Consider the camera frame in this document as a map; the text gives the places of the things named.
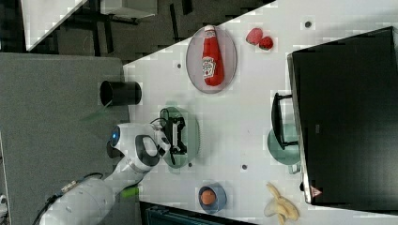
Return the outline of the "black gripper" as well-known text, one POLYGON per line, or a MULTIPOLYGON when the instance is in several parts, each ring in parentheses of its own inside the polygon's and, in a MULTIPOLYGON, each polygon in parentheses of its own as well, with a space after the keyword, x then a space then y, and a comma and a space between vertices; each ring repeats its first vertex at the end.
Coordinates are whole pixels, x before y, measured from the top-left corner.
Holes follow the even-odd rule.
POLYGON ((185 155, 187 146, 182 141, 182 130, 186 123, 182 113, 177 108, 163 108, 160 112, 162 132, 170 143, 168 152, 171 155, 185 155))

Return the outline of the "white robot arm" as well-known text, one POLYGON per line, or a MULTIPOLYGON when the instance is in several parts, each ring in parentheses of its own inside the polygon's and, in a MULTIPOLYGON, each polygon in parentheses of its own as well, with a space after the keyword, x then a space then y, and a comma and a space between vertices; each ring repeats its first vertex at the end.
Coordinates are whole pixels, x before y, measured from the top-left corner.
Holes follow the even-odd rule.
POLYGON ((194 121, 187 112, 167 107, 147 124, 115 126, 107 142, 110 157, 121 157, 114 171, 107 177, 92 172, 65 185, 47 200, 33 225, 98 225, 122 190, 138 185, 162 158, 174 160, 187 150, 183 130, 194 121))

